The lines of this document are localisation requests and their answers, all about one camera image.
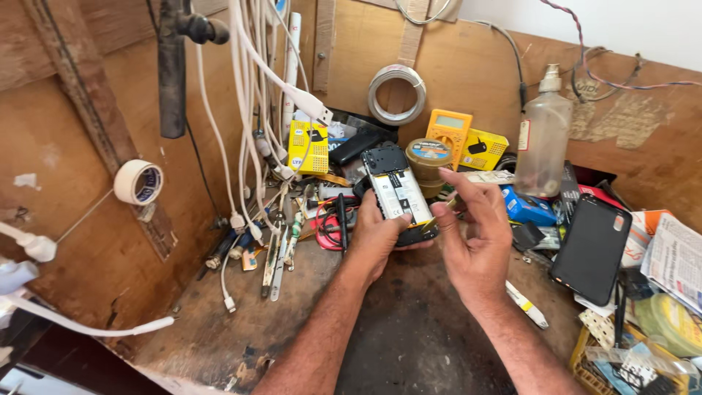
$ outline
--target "wire coil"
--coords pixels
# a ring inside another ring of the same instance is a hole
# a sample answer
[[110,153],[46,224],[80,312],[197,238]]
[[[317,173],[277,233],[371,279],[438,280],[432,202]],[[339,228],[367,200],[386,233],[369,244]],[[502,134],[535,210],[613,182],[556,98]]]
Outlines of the wire coil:
[[[417,102],[414,103],[412,108],[399,114],[390,114],[388,111],[385,111],[380,104],[378,104],[378,98],[376,97],[378,87],[382,85],[383,82],[394,78],[408,81],[417,92]],[[399,126],[414,121],[422,112],[426,98],[427,88],[424,85],[424,81],[419,77],[416,71],[403,65],[389,65],[383,67],[378,71],[376,76],[373,77],[371,85],[368,88],[368,107],[371,109],[371,113],[375,118],[387,125]]]

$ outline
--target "workbench surface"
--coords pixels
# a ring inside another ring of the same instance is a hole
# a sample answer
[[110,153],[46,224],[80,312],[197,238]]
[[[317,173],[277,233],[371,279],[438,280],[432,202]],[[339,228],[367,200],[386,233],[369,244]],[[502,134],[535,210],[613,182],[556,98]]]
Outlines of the workbench surface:
[[[393,252],[383,276],[363,303],[339,375],[337,394],[511,394],[497,353],[461,304],[438,243]],[[543,266],[512,251],[510,282],[544,314],[542,336],[567,363],[583,310],[573,295],[549,279]],[[270,360],[289,344],[340,262],[307,238],[298,244],[295,270],[285,270],[277,302],[260,297],[265,253],[258,268],[227,267],[237,310],[229,313],[219,272],[193,281],[183,294],[180,319],[140,350],[136,368],[174,394],[248,394]]]

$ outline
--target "yellow basket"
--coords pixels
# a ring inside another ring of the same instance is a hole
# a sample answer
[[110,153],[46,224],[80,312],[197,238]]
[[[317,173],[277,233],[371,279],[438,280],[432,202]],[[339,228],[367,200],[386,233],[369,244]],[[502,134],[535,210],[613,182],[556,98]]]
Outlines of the yellow basket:
[[[624,324],[624,330],[626,332],[630,333],[636,340],[643,341],[646,339],[646,335],[643,333],[639,332],[636,328],[633,326],[625,323]],[[597,343],[597,340],[590,335],[590,331],[587,329],[587,327],[583,326],[583,328],[580,331],[580,337],[578,337],[578,344],[575,346],[575,349],[573,350],[573,355],[571,356],[569,368],[571,372],[573,373],[573,376],[575,377],[575,380],[577,380],[585,390],[587,390],[589,393],[593,395],[617,395],[617,391],[614,388],[611,388],[611,385],[600,379],[598,376],[593,375],[589,371],[587,371],[583,367],[583,359],[585,358],[585,348],[586,347],[597,347],[599,344]],[[669,353],[667,350],[665,350],[663,347],[654,344],[653,345],[655,349],[651,350],[651,353],[653,355],[656,354],[662,354],[661,356],[666,356],[668,358],[671,358],[673,360],[679,361],[679,359],[675,356],[673,356],[671,353]],[[670,378],[673,383],[675,384],[675,387],[677,388],[676,394],[679,395],[687,395],[688,394],[688,386],[689,386],[689,377],[684,375],[684,376],[675,376],[675,375],[670,375],[665,372],[657,372],[658,374],[665,375],[666,377]]]

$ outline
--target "white masking tape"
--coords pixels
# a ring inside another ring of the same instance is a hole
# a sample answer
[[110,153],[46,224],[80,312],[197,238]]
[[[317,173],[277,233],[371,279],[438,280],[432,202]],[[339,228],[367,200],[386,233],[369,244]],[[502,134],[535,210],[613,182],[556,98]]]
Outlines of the white masking tape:
[[[408,81],[417,92],[417,102],[414,103],[412,108],[400,114],[390,114],[385,111],[378,104],[378,98],[376,98],[376,90],[378,87],[382,85],[383,82],[393,78],[400,78]],[[416,71],[403,65],[389,65],[383,67],[376,76],[373,77],[371,85],[368,87],[368,107],[371,109],[375,118],[387,125],[404,125],[414,121],[422,112],[426,98],[427,88],[424,86],[424,81],[422,81]]]
[[122,202],[145,206],[161,192],[164,176],[161,168],[145,160],[125,163],[114,176],[114,194]]

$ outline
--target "human hand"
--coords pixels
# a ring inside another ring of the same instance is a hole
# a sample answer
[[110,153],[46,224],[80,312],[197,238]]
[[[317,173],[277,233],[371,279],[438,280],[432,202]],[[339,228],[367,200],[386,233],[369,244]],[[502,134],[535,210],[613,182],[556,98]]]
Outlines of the human hand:
[[474,315],[487,313],[506,298],[512,231],[505,201],[497,185],[471,183],[464,175],[445,168],[440,168],[439,174],[465,202],[466,221],[477,226],[472,229],[474,237],[466,238],[446,203],[431,206],[443,235],[446,272],[468,310]]
[[352,262],[354,270],[365,275],[370,285],[383,273],[388,256],[393,250],[413,250],[431,246],[434,240],[395,247],[398,235],[407,229],[411,219],[411,214],[403,214],[384,220],[377,205],[376,194],[372,190],[366,191],[358,209],[356,225],[344,262]]

